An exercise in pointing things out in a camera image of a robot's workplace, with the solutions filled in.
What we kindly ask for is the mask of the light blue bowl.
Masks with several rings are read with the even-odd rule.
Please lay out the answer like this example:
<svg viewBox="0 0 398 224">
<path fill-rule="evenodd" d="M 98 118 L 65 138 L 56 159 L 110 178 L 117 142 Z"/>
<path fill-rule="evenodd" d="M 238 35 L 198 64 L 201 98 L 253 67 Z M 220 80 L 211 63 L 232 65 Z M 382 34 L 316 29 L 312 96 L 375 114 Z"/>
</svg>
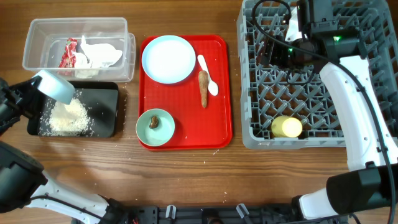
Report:
<svg viewBox="0 0 398 224">
<path fill-rule="evenodd" d="M 41 93 L 63 104 L 69 105 L 71 103 L 75 87 L 70 82 L 60 75 L 52 74 L 46 70 L 41 70 L 33 76 L 33 78 L 37 77 L 41 78 L 37 87 Z"/>
</svg>

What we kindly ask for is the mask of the red snack wrapper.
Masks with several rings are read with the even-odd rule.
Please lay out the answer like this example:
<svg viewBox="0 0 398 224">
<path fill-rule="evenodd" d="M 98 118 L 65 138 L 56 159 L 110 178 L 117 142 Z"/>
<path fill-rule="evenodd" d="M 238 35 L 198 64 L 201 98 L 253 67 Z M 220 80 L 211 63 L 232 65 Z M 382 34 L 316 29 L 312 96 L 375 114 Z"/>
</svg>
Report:
<svg viewBox="0 0 398 224">
<path fill-rule="evenodd" d="M 59 68 L 74 68 L 76 63 L 76 47 L 78 41 L 73 38 L 69 38 L 65 45 L 64 53 L 62 55 Z"/>
</svg>

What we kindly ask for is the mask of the white plastic spoon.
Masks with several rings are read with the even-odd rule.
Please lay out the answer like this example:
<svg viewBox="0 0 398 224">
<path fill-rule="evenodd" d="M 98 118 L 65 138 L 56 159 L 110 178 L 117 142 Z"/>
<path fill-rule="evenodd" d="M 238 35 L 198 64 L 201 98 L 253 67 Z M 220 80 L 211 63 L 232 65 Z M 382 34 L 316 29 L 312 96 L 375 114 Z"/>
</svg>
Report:
<svg viewBox="0 0 398 224">
<path fill-rule="evenodd" d="M 211 79 L 210 72 L 208 70 L 206 60 L 203 55 L 197 56 L 198 63 L 201 66 L 201 69 L 208 74 L 208 91 L 211 95 L 217 96 L 219 93 L 218 85 Z"/>
</svg>

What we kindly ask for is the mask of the brown carrot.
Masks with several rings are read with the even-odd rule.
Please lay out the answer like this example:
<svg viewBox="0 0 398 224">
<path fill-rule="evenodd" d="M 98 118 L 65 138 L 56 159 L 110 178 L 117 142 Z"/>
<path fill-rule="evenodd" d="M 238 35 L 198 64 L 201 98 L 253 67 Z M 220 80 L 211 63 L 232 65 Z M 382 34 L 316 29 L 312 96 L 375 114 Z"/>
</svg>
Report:
<svg viewBox="0 0 398 224">
<path fill-rule="evenodd" d="M 198 74 L 198 82 L 200 88 L 201 105 L 203 108 L 207 107 L 207 92 L 208 92 L 208 74 L 202 70 Z"/>
</svg>

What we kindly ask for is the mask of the yellow cup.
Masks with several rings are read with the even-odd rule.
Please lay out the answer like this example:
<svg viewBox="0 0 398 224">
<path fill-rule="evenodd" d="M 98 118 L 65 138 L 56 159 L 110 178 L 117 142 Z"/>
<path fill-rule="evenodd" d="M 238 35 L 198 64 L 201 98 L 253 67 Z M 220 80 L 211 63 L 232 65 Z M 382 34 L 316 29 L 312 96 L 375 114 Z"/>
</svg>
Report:
<svg viewBox="0 0 398 224">
<path fill-rule="evenodd" d="M 301 122 L 294 117 L 278 116 L 271 124 L 271 131 L 276 138 L 296 138 L 303 129 Z"/>
</svg>

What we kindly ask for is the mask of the white tissue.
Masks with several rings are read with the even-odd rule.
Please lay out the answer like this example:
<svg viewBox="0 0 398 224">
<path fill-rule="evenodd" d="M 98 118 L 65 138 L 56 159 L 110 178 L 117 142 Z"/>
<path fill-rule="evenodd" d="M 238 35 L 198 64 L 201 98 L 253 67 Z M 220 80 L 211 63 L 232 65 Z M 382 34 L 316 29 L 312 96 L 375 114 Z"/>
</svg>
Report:
<svg viewBox="0 0 398 224">
<path fill-rule="evenodd" d="M 99 68 L 109 68 L 114 65 L 122 56 L 122 50 L 118 50 L 111 44 L 87 44 L 83 35 L 80 48 L 83 53 L 73 53 L 76 61 L 74 68 L 75 77 L 89 79 L 99 74 Z"/>
</svg>

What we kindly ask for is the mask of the light blue plate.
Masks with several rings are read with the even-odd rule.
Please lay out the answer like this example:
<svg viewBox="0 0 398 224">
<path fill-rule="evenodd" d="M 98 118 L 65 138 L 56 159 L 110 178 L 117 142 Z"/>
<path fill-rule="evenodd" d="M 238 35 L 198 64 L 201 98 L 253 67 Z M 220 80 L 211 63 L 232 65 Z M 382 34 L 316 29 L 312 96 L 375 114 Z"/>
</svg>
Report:
<svg viewBox="0 0 398 224">
<path fill-rule="evenodd" d="M 163 35 L 150 41 L 141 56 L 146 75 L 161 84 L 175 84 L 186 79 L 195 68 L 196 53 L 182 37 Z"/>
</svg>

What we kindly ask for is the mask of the brown food scrap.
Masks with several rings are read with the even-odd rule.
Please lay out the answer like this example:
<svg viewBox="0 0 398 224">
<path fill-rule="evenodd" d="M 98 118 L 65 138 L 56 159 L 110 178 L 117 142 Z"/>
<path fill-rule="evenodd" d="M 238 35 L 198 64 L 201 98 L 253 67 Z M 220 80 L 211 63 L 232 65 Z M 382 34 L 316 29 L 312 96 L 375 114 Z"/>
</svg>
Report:
<svg viewBox="0 0 398 224">
<path fill-rule="evenodd" d="M 153 116 L 150 118 L 149 127 L 150 127 L 151 129 L 155 129 L 155 128 L 158 127 L 158 125 L 159 125 L 159 119 L 158 119 L 157 115 L 153 115 Z"/>
</svg>

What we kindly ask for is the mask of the green bowl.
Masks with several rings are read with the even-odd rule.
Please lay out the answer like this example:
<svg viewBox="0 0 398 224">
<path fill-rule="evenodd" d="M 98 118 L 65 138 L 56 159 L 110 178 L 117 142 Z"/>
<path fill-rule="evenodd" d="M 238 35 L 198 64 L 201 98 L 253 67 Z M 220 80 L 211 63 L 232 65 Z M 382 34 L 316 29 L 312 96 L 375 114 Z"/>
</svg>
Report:
<svg viewBox="0 0 398 224">
<path fill-rule="evenodd" d="M 175 132 L 175 121 L 166 110 L 154 108 L 142 113 L 136 123 L 136 134 L 141 143 L 150 147 L 169 142 Z"/>
</svg>

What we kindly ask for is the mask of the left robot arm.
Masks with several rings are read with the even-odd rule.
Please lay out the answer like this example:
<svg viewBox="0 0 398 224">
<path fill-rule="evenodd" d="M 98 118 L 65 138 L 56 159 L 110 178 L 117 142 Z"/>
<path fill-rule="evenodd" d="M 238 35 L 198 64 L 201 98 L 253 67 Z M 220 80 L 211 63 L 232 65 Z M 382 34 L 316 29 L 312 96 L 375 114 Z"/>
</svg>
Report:
<svg viewBox="0 0 398 224">
<path fill-rule="evenodd" d="M 33 118 L 33 98 L 46 95 L 69 104 L 75 89 L 53 75 L 35 75 L 15 85 L 1 80 L 1 132 L 5 133 L 21 116 Z M 32 156 L 1 143 L 1 212 L 32 207 L 49 209 L 74 223 L 132 223 L 130 210 L 112 198 L 84 194 L 51 178 Z"/>
</svg>

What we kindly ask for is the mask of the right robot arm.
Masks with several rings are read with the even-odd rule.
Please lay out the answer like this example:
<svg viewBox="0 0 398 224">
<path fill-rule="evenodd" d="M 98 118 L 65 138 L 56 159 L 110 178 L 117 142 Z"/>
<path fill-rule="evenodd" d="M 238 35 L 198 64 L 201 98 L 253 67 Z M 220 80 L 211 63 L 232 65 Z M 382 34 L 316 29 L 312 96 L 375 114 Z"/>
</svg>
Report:
<svg viewBox="0 0 398 224">
<path fill-rule="evenodd" d="M 313 65 L 328 90 L 343 131 L 349 172 L 297 198 L 301 218 L 316 220 L 397 205 L 397 145 L 377 102 L 366 49 L 354 29 L 319 32 L 288 44 L 264 33 L 265 63 L 285 68 Z"/>
</svg>

